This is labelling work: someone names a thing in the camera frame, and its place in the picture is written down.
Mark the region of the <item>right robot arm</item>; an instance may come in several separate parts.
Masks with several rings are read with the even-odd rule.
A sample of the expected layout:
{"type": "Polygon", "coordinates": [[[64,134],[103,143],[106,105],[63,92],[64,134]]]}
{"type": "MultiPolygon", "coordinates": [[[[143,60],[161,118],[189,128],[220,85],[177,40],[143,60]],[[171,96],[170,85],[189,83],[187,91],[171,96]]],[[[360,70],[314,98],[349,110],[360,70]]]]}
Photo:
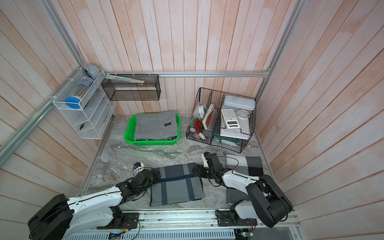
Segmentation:
{"type": "Polygon", "coordinates": [[[235,169],[223,167],[219,156],[209,152],[205,152],[202,159],[204,164],[193,169],[195,176],[214,180],[218,186],[248,195],[249,201],[233,205],[232,211],[238,218],[259,219],[269,228],[288,219],[293,205],[271,176],[256,177],[238,173],[235,169]]]}

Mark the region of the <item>plain grey scarf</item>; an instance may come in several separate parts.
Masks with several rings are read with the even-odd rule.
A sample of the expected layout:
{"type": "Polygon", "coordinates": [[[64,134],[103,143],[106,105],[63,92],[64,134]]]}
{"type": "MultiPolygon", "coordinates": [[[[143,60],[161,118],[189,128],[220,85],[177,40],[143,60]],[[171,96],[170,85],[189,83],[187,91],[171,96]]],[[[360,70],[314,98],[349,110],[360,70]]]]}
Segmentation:
{"type": "Polygon", "coordinates": [[[179,133],[175,112],[138,114],[135,141],[162,141],[177,137],[179,133]]]}

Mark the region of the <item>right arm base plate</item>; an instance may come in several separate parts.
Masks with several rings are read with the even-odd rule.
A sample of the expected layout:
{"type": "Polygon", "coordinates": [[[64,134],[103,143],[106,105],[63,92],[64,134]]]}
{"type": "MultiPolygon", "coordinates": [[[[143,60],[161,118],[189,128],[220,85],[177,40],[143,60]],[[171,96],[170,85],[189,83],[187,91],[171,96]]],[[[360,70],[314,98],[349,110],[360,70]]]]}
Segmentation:
{"type": "Polygon", "coordinates": [[[256,219],[241,219],[235,211],[216,210],[215,216],[219,227],[234,227],[234,226],[249,226],[255,227],[258,225],[256,219]]]}

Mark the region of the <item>black white grey checked scarf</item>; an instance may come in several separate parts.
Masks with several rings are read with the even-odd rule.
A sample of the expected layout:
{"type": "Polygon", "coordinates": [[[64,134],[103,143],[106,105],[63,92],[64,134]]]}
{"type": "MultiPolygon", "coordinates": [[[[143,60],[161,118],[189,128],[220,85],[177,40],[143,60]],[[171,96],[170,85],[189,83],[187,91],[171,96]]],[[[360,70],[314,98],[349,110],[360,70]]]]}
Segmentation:
{"type": "MultiPolygon", "coordinates": [[[[234,169],[240,174],[245,174],[252,177],[261,177],[264,174],[261,157],[226,155],[226,167],[234,169]]],[[[250,198],[247,194],[233,188],[227,188],[228,204],[235,204],[238,201],[249,200],[250,198]]]]}

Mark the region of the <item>grey blue plaid scarf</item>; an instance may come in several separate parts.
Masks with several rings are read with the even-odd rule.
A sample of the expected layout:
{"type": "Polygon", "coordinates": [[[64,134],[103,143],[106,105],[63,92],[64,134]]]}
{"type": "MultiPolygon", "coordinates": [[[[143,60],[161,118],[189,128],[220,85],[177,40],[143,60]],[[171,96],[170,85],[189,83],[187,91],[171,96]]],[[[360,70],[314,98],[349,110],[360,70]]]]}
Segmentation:
{"type": "Polygon", "coordinates": [[[150,206],[172,205],[204,198],[202,179],[194,173],[196,166],[196,163],[188,163],[157,168],[161,179],[151,188],[150,206]]]}

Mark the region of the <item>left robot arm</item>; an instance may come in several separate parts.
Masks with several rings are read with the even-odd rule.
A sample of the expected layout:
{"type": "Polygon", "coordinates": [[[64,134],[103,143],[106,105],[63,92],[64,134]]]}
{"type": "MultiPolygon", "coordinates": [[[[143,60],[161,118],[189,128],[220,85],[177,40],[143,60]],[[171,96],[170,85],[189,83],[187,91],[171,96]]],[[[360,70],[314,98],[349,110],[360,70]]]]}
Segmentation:
{"type": "Polygon", "coordinates": [[[95,228],[126,228],[128,220],[120,206],[134,201],[156,185],[161,173],[143,168],[136,176],[94,194],[67,198],[53,197],[28,221],[31,240],[61,240],[95,228]]]}

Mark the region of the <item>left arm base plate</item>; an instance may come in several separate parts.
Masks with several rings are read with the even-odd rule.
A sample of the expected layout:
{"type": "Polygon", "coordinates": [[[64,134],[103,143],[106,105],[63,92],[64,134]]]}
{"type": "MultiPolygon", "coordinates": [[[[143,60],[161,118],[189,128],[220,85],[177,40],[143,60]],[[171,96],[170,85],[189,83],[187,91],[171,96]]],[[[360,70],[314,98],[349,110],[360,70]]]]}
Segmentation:
{"type": "Polygon", "coordinates": [[[132,230],[137,229],[139,213],[122,213],[114,217],[112,221],[104,227],[97,227],[98,230],[132,230]]]}

